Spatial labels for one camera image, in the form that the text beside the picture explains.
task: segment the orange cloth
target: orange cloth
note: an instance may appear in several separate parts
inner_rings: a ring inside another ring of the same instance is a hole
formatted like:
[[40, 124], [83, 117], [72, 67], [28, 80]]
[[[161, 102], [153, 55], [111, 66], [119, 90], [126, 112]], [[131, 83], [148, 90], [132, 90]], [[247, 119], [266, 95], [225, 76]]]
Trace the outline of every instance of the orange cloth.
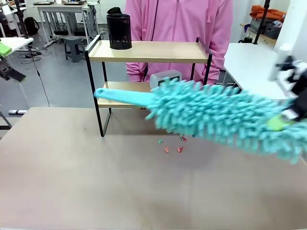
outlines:
[[[264, 13], [264, 8], [262, 6], [252, 6], [250, 16], [254, 19], [262, 18]], [[286, 12], [278, 10], [268, 10], [266, 18], [284, 21], [283, 15], [286, 15]]]

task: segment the hoodie drawstring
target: hoodie drawstring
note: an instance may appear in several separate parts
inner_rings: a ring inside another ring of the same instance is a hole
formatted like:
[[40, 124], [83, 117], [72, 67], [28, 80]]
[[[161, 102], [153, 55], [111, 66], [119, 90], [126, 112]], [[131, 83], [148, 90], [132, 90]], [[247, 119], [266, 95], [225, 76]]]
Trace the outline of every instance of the hoodie drawstring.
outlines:
[[210, 23], [211, 22], [211, 0], [207, 0], [207, 3], [208, 3], [207, 22]]

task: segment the blue handle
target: blue handle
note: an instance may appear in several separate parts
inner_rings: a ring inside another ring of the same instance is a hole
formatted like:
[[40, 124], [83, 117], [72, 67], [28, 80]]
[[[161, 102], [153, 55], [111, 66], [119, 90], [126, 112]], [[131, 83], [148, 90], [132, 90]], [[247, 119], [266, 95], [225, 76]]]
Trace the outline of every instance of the blue handle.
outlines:
[[112, 101], [135, 104], [140, 107], [147, 107], [152, 104], [155, 96], [151, 92], [137, 92], [113, 89], [97, 89], [94, 93], [97, 98], [105, 98]]

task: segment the black cup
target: black cup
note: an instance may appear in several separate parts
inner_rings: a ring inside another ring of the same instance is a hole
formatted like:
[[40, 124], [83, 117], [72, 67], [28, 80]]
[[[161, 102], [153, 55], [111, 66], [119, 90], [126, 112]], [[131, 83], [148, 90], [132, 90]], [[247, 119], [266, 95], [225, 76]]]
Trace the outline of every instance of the black cup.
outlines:
[[252, 37], [246, 37], [244, 40], [240, 40], [239, 43], [253, 43]]
[[122, 13], [114, 13], [106, 16], [107, 28], [111, 49], [130, 49], [131, 25], [130, 16]]

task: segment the person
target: person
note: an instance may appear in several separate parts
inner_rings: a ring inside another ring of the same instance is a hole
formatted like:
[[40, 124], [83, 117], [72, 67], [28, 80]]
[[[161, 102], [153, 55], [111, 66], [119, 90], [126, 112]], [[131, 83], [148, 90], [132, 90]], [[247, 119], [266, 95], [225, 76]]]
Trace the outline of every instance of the person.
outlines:
[[[233, 0], [127, 0], [133, 41], [195, 42], [203, 39], [213, 54], [207, 84], [214, 84], [224, 65], [233, 22]], [[152, 74], [175, 69], [190, 80], [192, 63], [126, 63], [130, 81], [149, 81]], [[196, 64], [195, 81], [206, 65]]]

